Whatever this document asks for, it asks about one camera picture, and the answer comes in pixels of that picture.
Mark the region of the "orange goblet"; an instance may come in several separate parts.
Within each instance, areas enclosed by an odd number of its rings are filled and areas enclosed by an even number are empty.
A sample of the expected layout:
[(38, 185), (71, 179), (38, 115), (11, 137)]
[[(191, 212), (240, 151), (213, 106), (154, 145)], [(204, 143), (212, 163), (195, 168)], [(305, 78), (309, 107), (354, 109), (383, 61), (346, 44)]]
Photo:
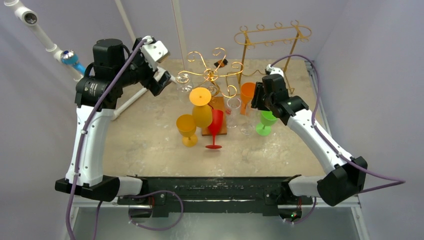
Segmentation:
[(256, 84), (254, 82), (246, 82), (241, 85), (240, 88), (240, 100), (241, 108), (240, 113), (245, 115), (246, 107), (249, 101), (253, 99), (255, 93)]

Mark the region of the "yellow goblet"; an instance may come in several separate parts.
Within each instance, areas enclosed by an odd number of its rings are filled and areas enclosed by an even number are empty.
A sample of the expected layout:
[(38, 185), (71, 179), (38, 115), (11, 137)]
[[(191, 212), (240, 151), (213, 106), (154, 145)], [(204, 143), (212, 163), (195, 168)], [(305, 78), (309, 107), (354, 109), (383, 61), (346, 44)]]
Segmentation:
[(182, 136), (182, 143), (185, 147), (194, 147), (198, 143), (196, 136), (197, 126), (190, 114), (183, 114), (176, 120), (176, 127)]
[(189, 94), (189, 101), (193, 104), (191, 115), (199, 128), (207, 128), (212, 123), (212, 109), (208, 105), (211, 99), (210, 91), (204, 87), (197, 87)]

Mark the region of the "clear wine glass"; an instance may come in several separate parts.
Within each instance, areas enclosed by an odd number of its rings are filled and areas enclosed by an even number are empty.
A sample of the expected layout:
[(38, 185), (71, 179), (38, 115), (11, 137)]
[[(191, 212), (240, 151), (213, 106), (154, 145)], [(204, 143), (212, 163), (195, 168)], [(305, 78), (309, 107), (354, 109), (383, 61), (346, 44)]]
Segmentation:
[(240, 132), (243, 135), (250, 135), (254, 130), (254, 117), (252, 114), (246, 114), (240, 125)]
[(190, 102), (189, 95), (194, 87), (189, 75), (187, 73), (179, 73), (175, 79), (178, 99), (182, 103), (188, 104)]
[(238, 97), (228, 98), (225, 107), (226, 127), (228, 129), (234, 129), (238, 124), (241, 100)]

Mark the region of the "gold scroll wine glass rack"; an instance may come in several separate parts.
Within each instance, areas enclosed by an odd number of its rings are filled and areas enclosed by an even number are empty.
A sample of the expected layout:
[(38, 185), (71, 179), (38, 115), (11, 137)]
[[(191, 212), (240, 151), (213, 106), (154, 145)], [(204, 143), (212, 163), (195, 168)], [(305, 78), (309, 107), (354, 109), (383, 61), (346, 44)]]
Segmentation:
[[(208, 67), (205, 59), (203, 58), (202, 54), (198, 51), (191, 51), (187, 54), (187, 61), (188, 62), (194, 62), (196, 60), (196, 55), (198, 55), (201, 59), (201, 62), (205, 68), (205, 70), (203, 71), (203, 73), (196, 73), (196, 72), (192, 72), (192, 71), (188, 71), (188, 70), (182, 70), (180, 71), (178, 74), (180, 73), (186, 73), (188, 75), (194, 75), (194, 76), (200, 76), (202, 78), (204, 78), (204, 81), (202, 83), (200, 83), (198, 86), (194, 87), (195, 88), (199, 88), (199, 87), (206, 87), (206, 89), (208, 89), (211, 92), (211, 97), (214, 98), (218, 95), (221, 95), (224, 98), (234, 98), (238, 95), (238, 88), (234, 85), (231, 85), (228, 83), (227, 78), (231, 77), (231, 76), (236, 76), (238, 79), (241, 77), (243, 70), (244, 70), (244, 64), (242, 62), (238, 62), (238, 61), (234, 61), (231, 64), (231, 67), (233, 69), (236, 69), (237, 71), (235, 72), (228, 72), (225, 75), (219, 75), (219, 69), (217, 67)], [(227, 59), (227, 52), (224, 48), (222, 47), (216, 47), (213, 51), (212, 51), (212, 55), (213, 56), (220, 56), (221, 55), (221, 59), (219, 60), (223, 60), (223, 59)], [(225, 78), (225, 82), (226, 82), (226, 87), (227, 87), (227, 94), (225, 94), (218, 83), (216, 83), (216, 80), (219, 78)]]

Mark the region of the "small orange black object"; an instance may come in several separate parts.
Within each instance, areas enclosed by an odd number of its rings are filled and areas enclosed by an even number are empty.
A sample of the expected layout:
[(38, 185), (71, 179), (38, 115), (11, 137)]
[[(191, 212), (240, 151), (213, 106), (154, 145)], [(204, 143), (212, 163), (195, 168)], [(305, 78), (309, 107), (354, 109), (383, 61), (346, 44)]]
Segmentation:
[(216, 68), (223, 68), (228, 64), (228, 60), (226, 58), (218, 60), (214, 63)]

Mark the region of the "white PVC pipe assembly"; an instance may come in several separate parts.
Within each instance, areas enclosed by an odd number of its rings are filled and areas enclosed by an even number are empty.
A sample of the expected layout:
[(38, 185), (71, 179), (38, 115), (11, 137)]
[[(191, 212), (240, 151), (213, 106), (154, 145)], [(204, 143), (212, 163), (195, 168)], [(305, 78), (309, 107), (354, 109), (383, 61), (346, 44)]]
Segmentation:
[(77, 112), (95, 110), (114, 121), (133, 102), (150, 92), (139, 82), (141, 74), (133, 61), (137, 51), (119, 39), (100, 39), (93, 46), (93, 62), (81, 64), (71, 49), (62, 50), (39, 25), (38, 14), (20, 0), (6, 0), (5, 6), (35, 35), (46, 52), (76, 81)]

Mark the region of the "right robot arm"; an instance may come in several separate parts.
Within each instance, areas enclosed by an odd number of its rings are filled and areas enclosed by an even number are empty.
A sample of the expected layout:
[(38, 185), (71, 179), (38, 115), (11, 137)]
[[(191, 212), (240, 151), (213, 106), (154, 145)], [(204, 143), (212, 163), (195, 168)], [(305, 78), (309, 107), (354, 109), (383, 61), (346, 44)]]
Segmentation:
[(321, 127), (300, 96), (290, 96), (282, 74), (255, 83), (251, 107), (271, 115), (296, 133), (319, 161), (325, 176), (295, 175), (283, 183), (280, 196), (288, 204), (300, 196), (321, 198), (336, 206), (359, 194), (365, 185), (367, 161), (343, 149)]

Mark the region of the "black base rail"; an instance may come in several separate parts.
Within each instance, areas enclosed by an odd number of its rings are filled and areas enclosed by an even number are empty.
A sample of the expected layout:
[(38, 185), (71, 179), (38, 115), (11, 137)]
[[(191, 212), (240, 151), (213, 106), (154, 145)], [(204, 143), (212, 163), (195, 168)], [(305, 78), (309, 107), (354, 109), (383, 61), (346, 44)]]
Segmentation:
[(170, 213), (262, 214), (299, 219), (302, 205), (314, 200), (289, 192), (289, 177), (170, 177), (142, 179), (137, 196), (122, 196), (118, 205), (152, 207), (152, 217)]

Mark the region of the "red goblet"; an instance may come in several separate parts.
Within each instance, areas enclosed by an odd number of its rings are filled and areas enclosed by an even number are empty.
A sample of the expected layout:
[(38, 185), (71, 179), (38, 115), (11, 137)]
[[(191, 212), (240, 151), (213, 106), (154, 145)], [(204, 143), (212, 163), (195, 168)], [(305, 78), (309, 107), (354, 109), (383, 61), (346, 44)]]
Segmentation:
[(216, 150), (222, 148), (221, 145), (216, 144), (216, 136), (222, 128), (223, 118), (224, 112), (222, 110), (212, 110), (212, 123), (208, 126), (209, 133), (212, 135), (212, 144), (206, 145), (207, 149)]

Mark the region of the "green goblet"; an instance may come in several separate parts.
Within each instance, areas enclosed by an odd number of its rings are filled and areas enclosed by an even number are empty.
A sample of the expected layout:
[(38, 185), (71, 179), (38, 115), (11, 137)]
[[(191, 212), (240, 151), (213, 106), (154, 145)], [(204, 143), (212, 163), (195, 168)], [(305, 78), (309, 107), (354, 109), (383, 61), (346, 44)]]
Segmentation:
[(260, 136), (268, 136), (271, 133), (271, 126), (277, 122), (276, 118), (271, 111), (261, 111), (259, 116), (259, 123), (256, 125), (256, 133)]

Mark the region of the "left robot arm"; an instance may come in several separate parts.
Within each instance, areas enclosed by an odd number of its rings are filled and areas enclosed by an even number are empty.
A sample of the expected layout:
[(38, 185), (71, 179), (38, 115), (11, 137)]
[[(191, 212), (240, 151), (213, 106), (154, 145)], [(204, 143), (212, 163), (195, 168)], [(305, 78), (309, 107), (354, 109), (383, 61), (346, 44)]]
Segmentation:
[(93, 62), (75, 87), (77, 128), (72, 159), (65, 177), (57, 180), (54, 188), (104, 202), (129, 195), (142, 205), (148, 201), (149, 191), (140, 178), (104, 174), (105, 140), (125, 87), (140, 84), (158, 96), (171, 83), (170, 73), (158, 69), (170, 53), (151, 36), (137, 38), (132, 49), (119, 39), (101, 39), (92, 52)]

